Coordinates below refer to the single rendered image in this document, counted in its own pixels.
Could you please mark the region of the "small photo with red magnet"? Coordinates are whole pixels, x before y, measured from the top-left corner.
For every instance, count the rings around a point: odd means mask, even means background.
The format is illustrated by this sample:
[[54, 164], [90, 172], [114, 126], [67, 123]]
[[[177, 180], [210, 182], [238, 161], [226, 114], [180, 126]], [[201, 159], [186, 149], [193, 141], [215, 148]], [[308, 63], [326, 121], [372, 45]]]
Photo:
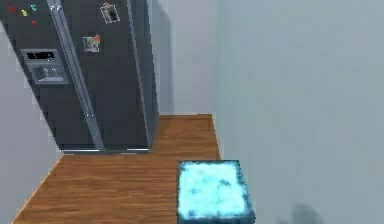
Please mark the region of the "small photo with red magnet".
[[99, 51], [100, 36], [83, 37], [84, 50], [86, 52], [97, 53]]

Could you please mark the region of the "pale blue square box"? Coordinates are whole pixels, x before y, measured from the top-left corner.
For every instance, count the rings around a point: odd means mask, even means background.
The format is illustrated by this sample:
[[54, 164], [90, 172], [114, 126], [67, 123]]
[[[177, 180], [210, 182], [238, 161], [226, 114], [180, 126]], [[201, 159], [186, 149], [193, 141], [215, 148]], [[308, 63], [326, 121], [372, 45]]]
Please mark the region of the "pale blue square box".
[[177, 224], [255, 224], [238, 160], [184, 160], [177, 174]]

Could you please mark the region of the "grey framed fridge photo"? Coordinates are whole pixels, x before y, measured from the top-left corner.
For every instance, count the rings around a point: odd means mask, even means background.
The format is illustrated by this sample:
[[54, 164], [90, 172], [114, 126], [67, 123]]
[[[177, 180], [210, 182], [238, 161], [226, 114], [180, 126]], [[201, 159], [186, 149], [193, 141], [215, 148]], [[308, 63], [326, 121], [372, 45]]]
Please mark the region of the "grey framed fridge photo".
[[108, 2], [104, 2], [103, 5], [100, 7], [100, 10], [106, 24], [111, 24], [120, 21], [115, 5], [112, 5]]

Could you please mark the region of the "black double-door fridge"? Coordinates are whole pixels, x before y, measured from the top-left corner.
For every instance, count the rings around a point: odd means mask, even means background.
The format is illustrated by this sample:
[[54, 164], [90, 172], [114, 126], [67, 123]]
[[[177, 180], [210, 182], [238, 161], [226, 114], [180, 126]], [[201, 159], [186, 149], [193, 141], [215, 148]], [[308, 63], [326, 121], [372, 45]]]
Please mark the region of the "black double-door fridge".
[[[116, 6], [119, 22], [105, 23], [100, 10], [104, 2]], [[0, 23], [59, 150], [65, 154], [149, 151], [159, 112], [147, 0], [61, 3], [105, 147], [102, 152], [85, 152], [94, 143], [47, 0], [0, 0]], [[31, 4], [37, 11], [31, 10]], [[22, 9], [28, 16], [22, 15]], [[100, 36], [99, 51], [86, 52], [83, 37], [95, 35]]]

